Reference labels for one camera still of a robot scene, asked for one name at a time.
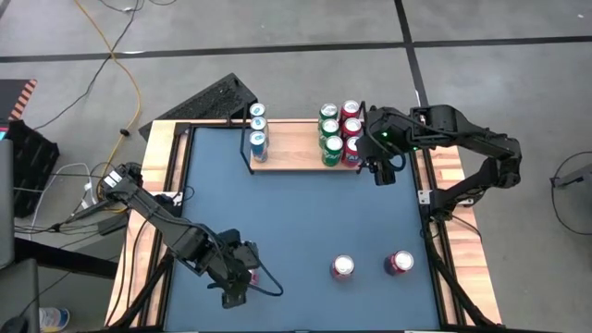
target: can lid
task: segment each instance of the can lid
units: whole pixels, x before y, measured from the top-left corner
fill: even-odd
[[[348,139],[348,149],[350,149],[351,151],[357,152],[358,151],[358,146],[355,145],[355,142],[358,141],[358,137],[351,137]]]
[[[353,259],[349,255],[340,255],[335,258],[333,266],[340,274],[350,274],[353,272]]]
[[[356,113],[360,109],[360,105],[356,101],[345,101],[343,104],[343,111],[346,113]]]
[[[267,121],[264,117],[254,117],[251,119],[251,128],[253,130],[262,130],[265,128]]]
[[[362,129],[362,122],[356,118],[348,118],[345,120],[345,128],[349,131],[358,131]]]
[[[254,131],[249,137],[251,144],[259,145],[265,142],[265,134],[262,131]]]
[[[410,270],[413,267],[413,256],[407,251],[395,253],[395,265],[402,270]]]
[[[337,114],[337,107],[332,103],[324,104],[321,107],[321,113],[327,117],[335,116]]]
[[[265,113],[265,105],[262,105],[261,103],[255,103],[251,105],[249,112],[251,112],[251,115],[256,117],[262,116]]]
[[[323,121],[323,130],[333,133],[339,130],[339,123],[335,119],[325,119]]]
[[[327,149],[333,151],[340,150],[341,147],[343,147],[343,140],[339,136],[334,135],[332,137],[327,138],[327,142],[325,143],[325,145],[327,146]]]

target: wooden board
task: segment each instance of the wooden board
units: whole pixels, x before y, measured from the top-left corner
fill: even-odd
[[[157,120],[153,122],[153,127],[146,147],[146,153],[142,165],[142,175],[144,178],[144,188],[147,191],[162,191],[165,187],[165,177],[167,175],[168,161],[172,150],[172,142],[174,138],[174,129],[177,123],[199,123],[204,125],[220,125],[224,124],[226,120]],[[274,124],[314,124],[313,128],[316,127],[316,119],[270,119],[270,129],[274,127]],[[234,124],[240,124],[240,120],[233,120]],[[186,147],[186,136],[181,136],[179,140],[179,153],[178,158],[173,166],[173,191],[177,191],[179,188],[179,177],[180,168],[187,161],[182,160],[184,156],[184,149]],[[426,167],[423,155],[421,152],[417,152],[417,160],[419,166],[419,174],[422,182],[423,189],[429,189],[427,182]],[[436,179],[440,188],[448,188],[453,186],[458,181],[464,178],[463,168],[461,160],[458,155],[458,150],[452,148],[438,148],[431,153],[432,163],[434,165]],[[469,208],[458,208],[454,214],[467,222],[476,226],[475,215],[472,209]],[[127,237],[127,251],[126,255],[130,256],[130,251],[133,246],[133,242],[138,235],[138,230],[142,225],[143,218],[137,214],[132,214],[129,220],[129,230]],[[455,270],[457,278],[467,294],[473,299],[475,304],[481,309],[481,311],[489,319],[494,322],[500,322],[500,314],[498,306],[496,304],[495,295],[491,286],[491,280],[487,270],[487,262],[483,247],[479,242],[478,237],[469,229],[455,223],[448,222],[448,236],[450,238],[450,248],[452,251],[452,257],[455,264]],[[439,247],[439,238],[435,238],[436,245]],[[154,227],[148,224],[142,231],[141,237],[138,243],[138,249],[136,252],[137,258],[150,257],[154,242]],[[161,246],[162,255],[164,252],[164,246]],[[111,302],[109,304],[109,312],[115,307],[117,301],[117,295],[119,291],[119,281],[121,274],[124,274],[124,287],[128,287],[129,274],[131,270],[126,267],[123,272],[122,265],[119,265],[117,271],[117,277],[114,284],[114,288],[111,295]],[[146,260],[137,260],[134,265],[134,279],[131,283],[132,293],[131,298],[142,288],[146,280],[148,271],[148,263]],[[453,324],[453,306],[452,298],[450,296],[450,290],[448,289],[446,282],[441,279],[442,290],[444,292],[445,307],[448,314],[449,323]],[[157,310],[161,296],[161,283],[159,283],[154,289],[153,296],[150,303],[150,310],[148,314],[148,325],[154,325],[156,323]],[[124,288],[122,292],[120,304],[125,304],[127,299],[127,290]],[[124,308],[119,305],[111,322],[119,319],[124,311]]]
[[[355,171],[342,163],[323,164],[323,150],[318,145],[319,133],[314,123],[269,123],[267,161],[251,158],[253,171]]]

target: wooden shelf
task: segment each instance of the wooden shelf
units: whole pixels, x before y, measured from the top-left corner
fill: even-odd
[[[267,161],[255,162],[251,156],[253,171],[355,171],[342,163],[325,166],[321,159],[323,151],[318,146],[316,122],[269,121],[269,147]]]

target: yellow cable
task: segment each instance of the yellow cable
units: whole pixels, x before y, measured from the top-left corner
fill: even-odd
[[[101,28],[99,28],[99,26],[96,24],[94,19],[91,18],[91,16],[86,11],[86,9],[84,9],[84,7],[80,4],[79,0],[74,0],[74,2],[76,3],[76,6],[78,6],[80,11],[84,14],[84,16],[92,23],[92,25],[97,30],[97,32],[99,32],[99,34],[101,35],[101,38],[103,39],[103,42],[107,46],[107,49],[109,50],[109,54],[111,55],[111,58],[113,59],[113,61],[118,66],[120,66],[121,69],[123,69],[126,72],[126,74],[128,74],[128,77],[131,80],[131,83],[133,83],[133,87],[136,90],[137,107],[136,107],[136,113],[133,115],[133,118],[129,121],[128,126],[126,127],[126,130],[129,130],[131,128],[131,126],[134,124],[134,122],[138,119],[138,116],[140,115],[141,109],[142,109],[142,95],[140,93],[140,88],[138,87],[138,83],[136,83],[136,80],[133,78],[130,71],[125,66],[121,65],[121,63],[117,60],[115,53],[113,53],[113,47],[111,47],[111,44],[105,38],[103,31],[101,31]],[[123,141],[123,138],[125,138],[125,137],[122,134],[119,134],[119,140],[117,140],[117,143],[113,147],[113,150],[111,151],[111,154],[109,155],[109,158],[107,159],[107,163],[105,164],[105,167],[103,168],[103,174],[101,177],[105,176],[106,171],[109,168],[109,165],[111,164],[111,161],[113,161],[113,158],[115,157],[115,154],[117,153],[117,150],[119,149],[119,146],[121,145],[121,142]],[[117,209],[116,211],[118,213],[122,213],[122,212],[125,212],[126,210],[127,210],[127,208],[122,208],[122,209]]]

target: blue table surface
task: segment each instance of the blue table surface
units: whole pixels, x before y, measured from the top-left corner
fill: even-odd
[[[247,303],[225,310],[212,280],[176,263],[165,330],[388,330],[438,327],[412,170],[377,187],[367,172],[256,172],[239,153],[241,131],[197,129],[187,185],[195,195],[183,215],[213,231],[240,231],[283,285],[274,298],[248,290]],[[384,258],[413,254],[413,270],[392,277]],[[339,254],[355,263],[351,280],[329,274]],[[259,269],[259,286],[275,290]]]

